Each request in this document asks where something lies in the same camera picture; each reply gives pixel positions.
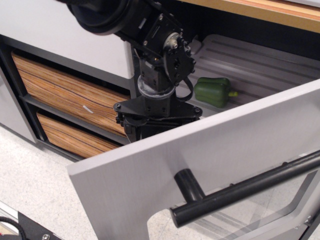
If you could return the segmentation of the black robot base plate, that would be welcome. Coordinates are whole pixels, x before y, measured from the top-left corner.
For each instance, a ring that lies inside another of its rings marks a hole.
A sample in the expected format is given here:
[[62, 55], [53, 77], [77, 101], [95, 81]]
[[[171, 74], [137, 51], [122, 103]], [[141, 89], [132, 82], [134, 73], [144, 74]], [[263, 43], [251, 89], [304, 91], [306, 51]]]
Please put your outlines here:
[[27, 217], [23, 213], [18, 212], [17, 216], [18, 223], [24, 229], [28, 240], [61, 240], [58, 235]]

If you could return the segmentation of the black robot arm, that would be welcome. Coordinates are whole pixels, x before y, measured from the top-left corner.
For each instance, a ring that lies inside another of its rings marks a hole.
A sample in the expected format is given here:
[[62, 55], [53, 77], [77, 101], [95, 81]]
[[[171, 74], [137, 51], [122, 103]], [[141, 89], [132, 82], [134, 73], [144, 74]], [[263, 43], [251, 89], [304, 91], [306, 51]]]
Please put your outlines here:
[[114, 105], [116, 121], [136, 142], [197, 121], [202, 110], [178, 97], [176, 88], [194, 87], [195, 60], [175, 17], [153, 0], [67, 0], [79, 25], [96, 35], [114, 34], [131, 44], [139, 60], [139, 96]]

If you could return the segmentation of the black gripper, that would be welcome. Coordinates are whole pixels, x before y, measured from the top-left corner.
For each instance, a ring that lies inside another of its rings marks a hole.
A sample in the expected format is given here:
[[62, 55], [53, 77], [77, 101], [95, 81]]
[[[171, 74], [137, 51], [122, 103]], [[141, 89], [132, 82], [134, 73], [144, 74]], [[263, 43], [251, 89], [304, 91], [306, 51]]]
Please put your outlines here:
[[124, 127], [130, 143], [148, 138], [146, 127], [176, 128], [197, 121], [202, 109], [179, 101], [175, 95], [166, 99], [139, 96], [113, 105], [116, 121]]

